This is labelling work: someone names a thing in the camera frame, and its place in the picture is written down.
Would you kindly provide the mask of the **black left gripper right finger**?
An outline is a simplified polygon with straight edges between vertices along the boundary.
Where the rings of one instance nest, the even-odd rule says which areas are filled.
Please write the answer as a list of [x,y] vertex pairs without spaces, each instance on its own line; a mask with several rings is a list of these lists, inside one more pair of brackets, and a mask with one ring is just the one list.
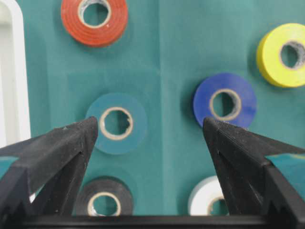
[[203,135],[231,215],[303,221],[305,202],[267,156],[304,149],[208,117]]

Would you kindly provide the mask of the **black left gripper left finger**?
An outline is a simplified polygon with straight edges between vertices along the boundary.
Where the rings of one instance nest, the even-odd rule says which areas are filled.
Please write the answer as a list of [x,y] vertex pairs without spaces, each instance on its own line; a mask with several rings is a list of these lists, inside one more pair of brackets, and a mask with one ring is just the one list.
[[98,136],[87,118],[0,150],[0,219],[70,215]]

